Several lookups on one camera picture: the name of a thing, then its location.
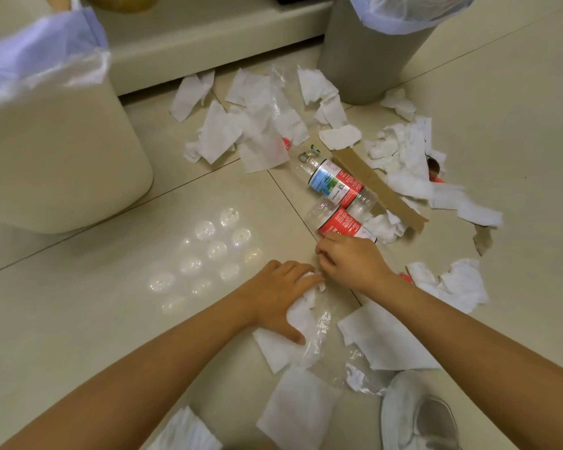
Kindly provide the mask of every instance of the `clear plastic bottle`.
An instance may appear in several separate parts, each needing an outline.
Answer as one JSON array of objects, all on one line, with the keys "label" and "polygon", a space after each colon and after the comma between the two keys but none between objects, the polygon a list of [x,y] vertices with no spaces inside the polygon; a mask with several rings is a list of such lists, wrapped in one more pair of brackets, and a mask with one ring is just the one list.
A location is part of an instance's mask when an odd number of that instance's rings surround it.
[{"label": "clear plastic bottle", "polygon": [[292,170],[301,181],[346,209],[357,221],[362,222],[378,201],[378,196],[371,189],[324,158],[313,145],[310,148],[293,147],[289,154]]},{"label": "clear plastic bottle", "polygon": [[344,208],[331,202],[327,197],[320,197],[309,210],[305,220],[307,226],[321,235],[337,232],[353,237],[369,238],[374,243],[378,238],[364,228]]}]

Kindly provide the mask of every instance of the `person's right arm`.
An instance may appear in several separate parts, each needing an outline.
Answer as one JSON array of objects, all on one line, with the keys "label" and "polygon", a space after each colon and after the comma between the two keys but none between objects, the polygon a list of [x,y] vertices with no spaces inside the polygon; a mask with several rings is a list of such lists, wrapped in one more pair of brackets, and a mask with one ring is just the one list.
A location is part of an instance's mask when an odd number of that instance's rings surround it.
[{"label": "person's right arm", "polygon": [[563,368],[399,278],[370,240],[329,234],[316,252],[332,279],[396,316],[516,446],[563,449]]}]

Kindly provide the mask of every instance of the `gray trash can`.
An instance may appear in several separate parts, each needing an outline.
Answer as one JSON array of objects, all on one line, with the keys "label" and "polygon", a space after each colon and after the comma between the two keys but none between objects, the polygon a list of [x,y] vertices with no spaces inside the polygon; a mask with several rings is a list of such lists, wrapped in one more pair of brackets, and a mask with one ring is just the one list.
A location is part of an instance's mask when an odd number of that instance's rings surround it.
[{"label": "gray trash can", "polygon": [[473,0],[464,2],[444,18],[417,22],[415,27],[411,26],[413,23],[405,22],[406,31],[429,25],[427,28],[390,35],[365,26],[351,0],[334,0],[317,67],[338,88],[345,103],[372,103],[399,83],[399,72],[436,25],[471,5]]}]

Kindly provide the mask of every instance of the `tile grout line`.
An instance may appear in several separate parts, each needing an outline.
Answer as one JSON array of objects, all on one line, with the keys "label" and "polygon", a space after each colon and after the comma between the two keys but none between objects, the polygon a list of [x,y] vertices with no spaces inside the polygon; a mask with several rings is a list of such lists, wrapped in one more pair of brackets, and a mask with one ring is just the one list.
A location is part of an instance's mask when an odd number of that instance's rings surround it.
[{"label": "tile grout line", "polygon": [[469,54],[472,53],[472,52],[476,52],[476,51],[480,50],[481,48],[483,48],[483,47],[485,47],[485,46],[487,46],[487,45],[490,45],[490,44],[492,44],[492,43],[495,43],[496,41],[500,41],[501,39],[504,39],[504,38],[506,38],[506,37],[508,37],[508,36],[511,36],[512,34],[517,33],[518,31],[523,30],[524,28],[527,28],[527,27],[529,27],[529,26],[531,26],[531,25],[533,25],[533,24],[535,24],[535,23],[537,23],[537,22],[540,22],[540,21],[542,21],[542,20],[544,20],[544,19],[547,19],[547,18],[549,18],[549,17],[552,16],[552,15],[558,14],[558,13],[560,13],[561,11],[563,11],[563,7],[562,7],[561,9],[557,9],[556,11],[550,12],[549,14],[543,15],[542,17],[540,17],[540,18],[534,20],[533,22],[530,22],[530,23],[528,23],[528,24],[526,24],[526,25],[523,25],[523,26],[519,27],[518,29],[513,30],[512,32],[509,32],[509,33],[504,34],[503,36],[501,36],[501,37],[499,37],[499,38],[493,39],[493,40],[491,40],[490,42],[487,42],[486,44],[482,44],[481,46],[476,47],[475,49],[470,50],[469,52],[465,52],[465,53],[463,53],[463,55],[459,55],[458,57],[452,58],[452,59],[450,59],[449,61],[447,61],[447,62],[445,62],[445,63],[442,63],[441,65],[438,65],[438,66],[436,66],[436,67],[433,67],[432,69],[428,69],[427,71],[425,71],[425,72],[423,72],[423,73],[421,73],[421,74],[419,74],[419,75],[416,75],[416,76],[414,76],[414,77],[411,77],[410,79],[408,79],[408,80],[406,80],[406,81],[404,81],[404,82],[401,82],[401,83],[397,84],[396,86],[394,86],[394,87],[392,87],[392,88],[400,87],[401,85],[404,85],[405,83],[409,83],[409,82],[415,80],[416,78],[421,77],[422,75],[426,75],[427,73],[431,73],[432,71],[434,71],[434,70],[437,69],[437,68],[441,68],[441,67],[443,67],[444,65],[447,65],[447,64],[449,64],[449,63],[451,63],[451,62],[453,62],[453,61],[455,61],[455,60],[458,60],[459,58],[462,58],[462,57],[464,57],[464,56],[466,56],[466,55],[469,55]]},{"label": "tile grout line", "polygon": [[150,199],[148,199],[148,200],[145,201],[145,202],[142,202],[142,203],[139,203],[139,204],[136,205],[136,206],[133,206],[133,207],[129,207],[129,208],[127,208],[127,209],[124,209],[124,210],[120,211],[119,213],[117,213],[117,214],[115,214],[115,215],[112,215],[112,216],[110,216],[110,217],[108,217],[108,218],[103,219],[103,220],[100,221],[100,222],[97,222],[97,223],[92,224],[92,225],[90,225],[90,226],[84,227],[84,228],[81,229],[79,232],[74,233],[73,235],[70,235],[70,236],[68,236],[67,238],[64,238],[64,239],[62,239],[62,240],[59,240],[59,241],[57,241],[56,243],[53,243],[53,244],[51,244],[51,245],[49,245],[49,246],[46,246],[46,247],[44,247],[44,248],[42,248],[42,249],[40,249],[40,250],[38,250],[38,251],[35,251],[35,252],[31,253],[31,254],[28,254],[28,255],[25,256],[25,257],[22,257],[22,258],[20,258],[20,259],[17,259],[16,261],[11,262],[11,263],[8,264],[8,265],[4,265],[4,267],[0,267],[0,271],[4,270],[5,268],[12,267],[13,265],[18,264],[19,262],[21,262],[21,261],[23,261],[23,260],[25,260],[25,259],[29,259],[30,257],[35,256],[36,254],[39,254],[39,253],[45,251],[46,249],[55,247],[56,245],[60,245],[62,242],[66,242],[67,240],[70,240],[71,238],[73,238],[73,237],[75,237],[75,236],[77,236],[77,235],[79,235],[79,234],[83,234],[84,232],[87,232],[88,230],[93,229],[94,227],[98,227],[98,226],[100,226],[100,225],[106,223],[107,221],[110,221],[111,219],[118,218],[118,217],[120,217],[121,215],[124,215],[124,214],[127,213],[127,212],[130,212],[130,211],[132,211],[132,210],[135,210],[136,208],[139,208],[139,207],[141,207],[142,205],[147,204],[148,202],[151,202],[151,201],[153,201],[153,200],[155,200],[155,199],[157,199],[157,198],[159,198],[159,197],[164,196],[165,194],[168,194],[168,193],[171,193],[172,191],[175,191],[175,189],[179,189],[179,188],[181,188],[181,187],[183,187],[183,186],[186,186],[187,184],[189,184],[189,183],[191,183],[191,182],[194,182],[194,181],[196,181],[196,180],[199,180],[199,179],[201,179],[202,177],[205,177],[205,176],[207,176],[207,175],[209,175],[209,174],[211,174],[211,173],[213,173],[213,172],[216,172],[216,171],[222,169],[223,167],[229,166],[230,164],[233,164],[233,163],[235,163],[236,161],[239,161],[239,160],[240,160],[240,158],[234,159],[232,162],[230,162],[230,163],[228,163],[228,164],[224,164],[224,165],[222,165],[221,167],[217,167],[216,169],[213,169],[213,170],[211,170],[211,171],[209,171],[209,172],[207,172],[207,173],[205,173],[205,174],[203,174],[203,175],[200,175],[199,177],[196,177],[196,178],[194,178],[193,180],[190,180],[189,182],[183,183],[183,184],[180,185],[180,186],[177,186],[177,187],[172,188],[172,189],[170,189],[170,190],[168,190],[168,191],[165,191],[165,192],[163,192],[162,194],[159,194],[158,196],[151,197]]},{"label": "tile grout line", "polygon": [[[269,174],[269,176],[271,177],[271,179],[273,180],[273,182],[277,185],[277,187],[279,188],[279,190],[281,191],[281,193],[283,194],[283,196],[286,198],[287,202],[290,204],[290,206],[292,207],[292,209],[294,210],[294,212],[296,213],[296,215],[300,218],[300,220],[302,221],[302,224],[307,228],[308,233],[311,234],[311,237],[314,238],[315,241],[317,241],[317,239],[315,238],[315,235],[313,235],[313,233],[311,232],[311,230],[308,228],[307,223],[304,222],[303,218],[300,216],[300,214],[296,211],[296,209],[294,208],[294,205],[292,205],[292,202],[290,202],[290,199],[288,199],[288,197],[286,196],[286,193],[283,192],[283,189],[281,186],[279,186],[279,183],[277,183],[276,179],[273,178],[273,175],[271,174],[271,172],[269,171],[269,169],[267,170],[267,173]],[[353,295],[353,297],[357,300],[357,303],[360,304],[361,306],[363,305],[361,303],[361,301],[358,299],[357,295],[353,292],[352,289],[348,289],[351,294]]]}]

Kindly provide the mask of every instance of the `person's left arm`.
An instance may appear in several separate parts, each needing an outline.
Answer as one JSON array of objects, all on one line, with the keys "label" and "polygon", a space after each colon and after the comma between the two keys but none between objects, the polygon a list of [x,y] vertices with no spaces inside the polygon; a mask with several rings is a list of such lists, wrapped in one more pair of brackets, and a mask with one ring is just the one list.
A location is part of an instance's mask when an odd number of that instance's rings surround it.
[{"label": "person's left arm", "polygon": [[205,365],[235,335],[259,325],[304,344],[287,309],[323,282],[309,264],[276,260],[196,314],[69,393],[0,450],[132,450],[142,446]]}]

